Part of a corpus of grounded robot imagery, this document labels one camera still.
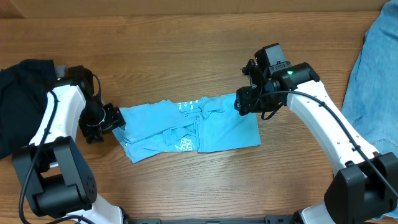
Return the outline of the light blue printed t-shirt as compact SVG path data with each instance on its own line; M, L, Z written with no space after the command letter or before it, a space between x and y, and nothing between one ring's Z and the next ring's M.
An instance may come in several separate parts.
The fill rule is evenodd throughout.
M126 122L113 134L137 163L162 152L209 153L261 145L255 114L239 115L235 94L121 108Z

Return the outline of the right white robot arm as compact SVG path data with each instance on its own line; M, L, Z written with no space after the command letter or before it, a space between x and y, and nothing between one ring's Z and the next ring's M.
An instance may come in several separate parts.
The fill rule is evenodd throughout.
M279 44L258 50L242 72L249 86L236 93L240 115L270 119L283 106L295 113L326 154L333 180L319 204L266 223L364 223L397 208L397 157L381 154L347 121L308 63L291 64Z

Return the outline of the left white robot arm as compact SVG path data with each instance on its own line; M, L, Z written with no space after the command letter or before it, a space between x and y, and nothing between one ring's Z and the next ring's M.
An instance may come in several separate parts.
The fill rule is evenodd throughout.
M78 149L80 129L88 144L126 122L118 107L104 104L99 78L82 65L70 67L47 92L40 126L27 146L12 156L21 183L18 212L27 223L24 202L38 217L54 223L129 223L128 214L97 191L96 180Z

